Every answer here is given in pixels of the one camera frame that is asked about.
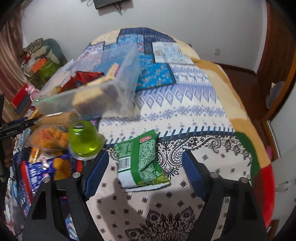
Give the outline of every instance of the pink curtain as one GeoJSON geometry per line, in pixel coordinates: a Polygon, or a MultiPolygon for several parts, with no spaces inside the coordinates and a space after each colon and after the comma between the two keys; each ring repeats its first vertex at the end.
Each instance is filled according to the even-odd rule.
{"type": "Polygon", "coordinates": [[[6,122],[16,119],[11,101],[28,82],[20,68],[24,57],[21,28],[23,9],[24,6],[16,10],[0,32],[0,93],[5,94],[2,118],[6,122]]]}

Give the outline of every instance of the plastic container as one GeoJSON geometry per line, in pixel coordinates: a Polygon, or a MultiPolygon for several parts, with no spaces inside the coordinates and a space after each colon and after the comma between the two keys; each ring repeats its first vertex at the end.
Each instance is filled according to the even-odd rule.
{"type": "Polygon", "coordinates": [[[77,111],[87,118],[132,116],[133,98],[140,72],[141,61],[135,43],[96,52],[74,61],[54,75],[33,105],[43,115],[77,111]],[[114,63],[119,64],[120,68],[113,80],[53,95],[54,87],[63,86],[76,71],[102,71],[106,74],[114,63]],[[73,106],[73,100],[78,96],[81,99],[87,97],[88,100],[80,106],[73,106]]]}

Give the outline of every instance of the green and white package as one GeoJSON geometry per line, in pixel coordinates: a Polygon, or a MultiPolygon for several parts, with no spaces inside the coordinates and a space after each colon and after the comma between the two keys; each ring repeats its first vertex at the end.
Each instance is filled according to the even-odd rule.
{"type": "Polygon", "coordinates": [[[118,179],[126,191],[155,190],[170,185],[156,159],[156,133],[148,131],[116,144],[118,179]]]}

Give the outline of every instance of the bedspread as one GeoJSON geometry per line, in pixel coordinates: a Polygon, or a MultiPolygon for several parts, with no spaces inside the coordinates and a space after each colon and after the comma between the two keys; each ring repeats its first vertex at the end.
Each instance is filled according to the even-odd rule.
{"type": "MultiPolygon", "coordinates": [[[[187,44],[148,28],[125,28],[101,35],[81,54],[138,45],[142,74],[132,118],[102,118],[109,165],[88,208],[105,240],[185,240],[204,202],[195,195],[181,155],[191,150],[210,172],[251,181],[266,226],[274,208],[274,179],[265,148],[222,68],[200,60],[187,44]],[[157,157],[171,186],[126,193],[117,180],[114,145],[155,129],[157,157]]],[[[227,216],[224,204],[212,239],[220,236],[227,216]]],[[[75,225],[67,220],[72,238],[75,225]]]]}

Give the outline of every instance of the wooden floor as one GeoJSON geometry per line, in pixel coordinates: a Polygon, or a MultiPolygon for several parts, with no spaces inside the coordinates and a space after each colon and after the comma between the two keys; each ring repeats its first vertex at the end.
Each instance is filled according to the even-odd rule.
{"type": "Polygon", "coordinates": [[[240,96],[264,146],[267,147],[269,141],[259,121],[267,113],[267,108],[265,106],[265,100],[259,96],[259,86],[256,77],[252,74],[232,69],[224,68],[224,71],[228,75],[233,88],[240,96]]]}

